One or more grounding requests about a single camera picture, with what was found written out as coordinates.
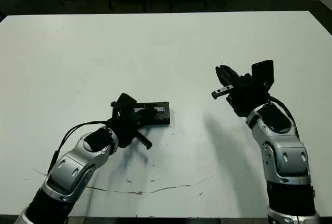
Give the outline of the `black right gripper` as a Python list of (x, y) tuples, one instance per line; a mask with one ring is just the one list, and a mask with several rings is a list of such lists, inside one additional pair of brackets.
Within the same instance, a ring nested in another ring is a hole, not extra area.
[(239, 76), (231, 67), (215, 67), (216, 75), (222, 88), (212, 92), (212, 98), (226, 95), (226, 100), (238, 117), (248, 115), (258, 106), (268, 102), (269, 88), (257, 82), (250, 74)]

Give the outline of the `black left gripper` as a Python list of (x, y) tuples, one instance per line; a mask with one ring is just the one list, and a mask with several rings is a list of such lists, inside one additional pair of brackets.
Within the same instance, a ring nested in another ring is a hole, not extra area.
[(118, 147), (128, 147), (134, 138), (137, 138), (146, 149), (152, 147), (151, 141), (139, 132), (139, 128), (148, 123), (158, 123), (158, 116), (162, 114), (162, 107), (140, 108), (137, 112), (134, 109), (126, 108), (120, 110), (112, 106), (112, 117), (107, 120), (107, 126), (116, 134)]

